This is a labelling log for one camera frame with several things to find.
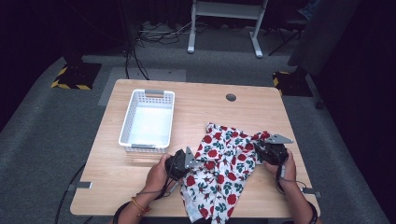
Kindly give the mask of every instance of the wrist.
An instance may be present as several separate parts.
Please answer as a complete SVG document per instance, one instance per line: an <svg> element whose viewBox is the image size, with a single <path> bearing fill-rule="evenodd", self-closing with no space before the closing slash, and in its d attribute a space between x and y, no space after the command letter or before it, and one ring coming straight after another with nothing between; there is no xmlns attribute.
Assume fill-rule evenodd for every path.
<svg viewBox="0 0 396 224"><path fill-rule="evenodd" d="M142 206L143 208L148 208L149 204L154 201L154 199L156 198L156 194L152 195L152 194L137 194L134 199L136 200L137 203L139 203L140 206Z"/></svg>
<svg viewBox="0 0 396 224"><path fill-rule="evenodd" d="M280 178L279 184L280 186L282 186L282 189L285 191L285 193L287 193L288 191L295 191L295 190L300 191L300 188L298 187L297 183L293 180Z"/></svg>
<svg viewBox="0 0 396 224"><path fill-rule="evenodd" d="M162 191L160 189L144 187L139 193L136 194L136 196L146 196L143 198L152 202L161 194L161 192Z"/></svg>

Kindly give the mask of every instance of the wrist strap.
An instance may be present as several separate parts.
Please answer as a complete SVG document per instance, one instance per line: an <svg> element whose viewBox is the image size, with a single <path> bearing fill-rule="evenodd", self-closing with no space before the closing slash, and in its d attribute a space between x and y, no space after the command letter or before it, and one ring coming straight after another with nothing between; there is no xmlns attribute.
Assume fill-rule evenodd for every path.
<svg viewBox="0 0 396 224"><path fill-rule="evenodd" d="M113 224L118 224L119 223L120 213L126 206L128 206L128 204L129 204L129 202L123 204L119 209L117 209L117 212L116 212L116 214L114 214L114 217L113 217Z"/></svg>
<svg viewBox="0 0 396 224"><path fill-rule="evenodd" d="M309 224L315 224L318 221L318 211L317 211L317 208L311 202L308 202L308 203L312 209L312 218L311 218L311 221L309 222Z"/></svg>

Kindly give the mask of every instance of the person's arm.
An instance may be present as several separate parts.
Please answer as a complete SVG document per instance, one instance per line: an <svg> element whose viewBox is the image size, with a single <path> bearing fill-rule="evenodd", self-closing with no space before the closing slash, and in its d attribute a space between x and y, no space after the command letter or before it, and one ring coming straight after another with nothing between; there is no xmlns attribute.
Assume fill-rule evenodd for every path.
<svg viewBox="0 0 396 224"><path fill-rule="evenodd" d="M286 194L288 206L291 211L295 224L308 224L313 216L311 206L306 200L305 196L301 193L300 188L296 182L296 165L293 158L293 154L288 150L289 158L284 163L285 174L284 177L279 178L279 184L282 186ZM265 168L276 176L277 166L271 165L268 162L264 163ZM320 218L317 221L318 224L322 224Z"/></svg>
<svg viewBox="0 0 396 224"><path fill-rule="evenodd" d="M140 222L140 219L145 214L145 210L149 208L149 204L160 195L163 189L163 185L167 178L165 161L169 157L171 156L164 154L160 162L151 167L146 179L146 186L134 197L134 202L137 205L130 201L120 212L118 224L137 224ZM108 224L113 224L113 219L111 219Z"/></svg>

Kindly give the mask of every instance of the wooden table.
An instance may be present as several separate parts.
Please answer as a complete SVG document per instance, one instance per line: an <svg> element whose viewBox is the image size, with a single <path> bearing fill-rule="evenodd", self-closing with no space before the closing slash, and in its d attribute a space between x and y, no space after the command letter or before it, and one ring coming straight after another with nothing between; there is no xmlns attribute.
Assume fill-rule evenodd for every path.
<svg viewBox="0 0 396 224"><path fill-rule="evenodd" d="M77 189L71 204L74 215L113 216L145 184L149 166L135 162L133 154L118 143L125 113L134 89L175 93L175 110L168 152L174 155L189 146L193 152L205 136L208 122L235 127L252 135L260 131L279 133L294 140L297 179L311 183L297 146L289 118L275 88L201 83L118 80L93 142L80 181L92 182L90 189ZM226 95L232 93L236 101ZM305 195L318 209L315 196ZM169 197L153 202L147 217L185 217L178 189ZM276 191L275 180L261 165L247 179L233 217L291 217L285 197Z"/></svg>

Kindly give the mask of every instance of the white metal frame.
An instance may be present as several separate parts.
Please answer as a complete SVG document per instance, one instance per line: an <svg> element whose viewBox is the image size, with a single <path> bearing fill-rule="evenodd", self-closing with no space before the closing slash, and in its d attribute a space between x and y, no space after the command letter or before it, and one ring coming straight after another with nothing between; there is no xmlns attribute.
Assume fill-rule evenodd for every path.
<svg viewBox="0 0 396 224"><path fill-rule="evenodd" d="M189 39L188 53L195 51L195 20L196 16L213 16L213 17L227 17L238 19L256 20L254 32L249 32L251 43L258 58L262 58L262 50L257 41L257 34L262 25L262 17L264 16L265 8L268 0L263 0L261 6L248 6L239 4L227 4L216 2L200 2L193 0L191 9L191 31Z"/></svg>

